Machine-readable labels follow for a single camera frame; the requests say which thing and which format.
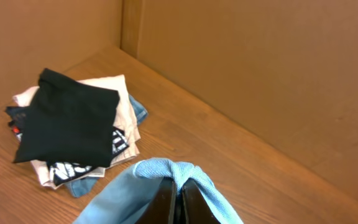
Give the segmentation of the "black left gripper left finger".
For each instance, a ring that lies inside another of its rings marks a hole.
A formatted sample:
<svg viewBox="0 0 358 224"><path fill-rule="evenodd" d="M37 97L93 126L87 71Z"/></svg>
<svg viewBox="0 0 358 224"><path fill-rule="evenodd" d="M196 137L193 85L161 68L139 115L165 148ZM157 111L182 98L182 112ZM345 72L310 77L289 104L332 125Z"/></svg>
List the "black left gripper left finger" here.
<svg viewBox="0 0 358 224"><path fill-rule="evenodd" d="M173 179L165 177L136 224L174 224L176 199L176 185Z"/></svg>

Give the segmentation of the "blue denim folded jeans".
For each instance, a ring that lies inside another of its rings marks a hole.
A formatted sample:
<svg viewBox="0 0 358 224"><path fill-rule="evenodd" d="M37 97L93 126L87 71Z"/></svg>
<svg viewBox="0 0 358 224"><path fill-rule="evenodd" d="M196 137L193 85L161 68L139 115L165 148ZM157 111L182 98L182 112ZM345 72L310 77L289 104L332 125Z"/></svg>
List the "blue denim folded jeans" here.
<svg viewBox="0 0 358 224"><path fill-rule="evenodd" d="M129 101L134 109L135 116L137 118L137 125L140 125L148 116L148 112L146 108L133 96L129 95ZM70 191L74 198L79 198L88 194L92 190L95 183L97 183L98 179L98 177L85 177L83 179L74 180L73 182L65 184L65 187Z"/></svg>

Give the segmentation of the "black white printed garment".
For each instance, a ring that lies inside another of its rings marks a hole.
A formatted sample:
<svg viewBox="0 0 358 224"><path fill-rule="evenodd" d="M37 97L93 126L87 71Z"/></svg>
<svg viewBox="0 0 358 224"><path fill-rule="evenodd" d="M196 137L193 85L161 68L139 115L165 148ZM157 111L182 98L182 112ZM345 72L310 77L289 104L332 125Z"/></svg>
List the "black white printed garment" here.
<svg viewBox="0 0 358 224"><path fill-rule="evenodd" d="M27 107L8 106L5 113L11 117L8 126L21 142L26 119ZM112 133L112 155L117 158L125 149L129 147L125 132L117 127L113 127ZM53 189L59 188L63 184L71 181L83 179L85 177L104 177L105 168L96 166L84 166L69 162L45 162L33 160L30 162L34 168L39 182L44 187Z"/></svg>

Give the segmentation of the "black folded garment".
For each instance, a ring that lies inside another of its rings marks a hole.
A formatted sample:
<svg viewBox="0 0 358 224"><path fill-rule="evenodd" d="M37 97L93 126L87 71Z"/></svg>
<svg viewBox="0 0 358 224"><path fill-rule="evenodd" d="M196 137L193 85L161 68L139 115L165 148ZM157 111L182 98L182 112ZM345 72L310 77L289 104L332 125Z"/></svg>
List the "black folded garment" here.
<svg viewBox="0 0 358 224"><path fill-rule="evenodd" d="M44 69L25 111L14 162L33 160L109 167L119 93Z"/></svg>

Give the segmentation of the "light blue t-shirt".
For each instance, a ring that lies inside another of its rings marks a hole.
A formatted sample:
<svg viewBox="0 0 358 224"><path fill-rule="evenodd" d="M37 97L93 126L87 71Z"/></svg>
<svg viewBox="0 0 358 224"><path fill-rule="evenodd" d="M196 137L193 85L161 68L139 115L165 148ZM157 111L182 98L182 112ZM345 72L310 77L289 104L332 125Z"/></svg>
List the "light blue t-shirt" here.
<svg viewBox="0 0 358 224"><path fill-rule="evenodd" d="M198 166L151 158L128 167L113 179L80 213L75 223L135 223L157 193L163 178L174 180L177 193L193 179L220 223L242 223L241 218L213 181Z"/></svg>

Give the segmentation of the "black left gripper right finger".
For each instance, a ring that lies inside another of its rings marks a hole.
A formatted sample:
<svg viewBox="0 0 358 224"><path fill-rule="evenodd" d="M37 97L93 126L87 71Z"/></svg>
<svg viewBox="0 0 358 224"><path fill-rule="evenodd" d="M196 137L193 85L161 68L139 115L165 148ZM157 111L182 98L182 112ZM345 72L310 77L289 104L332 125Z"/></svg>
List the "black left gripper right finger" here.
<svg viewBox="0 0 358 224"><path fill-rule="evenodd" d="M194 179L189 179L185 182L181 188L180 200L180 223L220 224L206 203Z"/></svg>

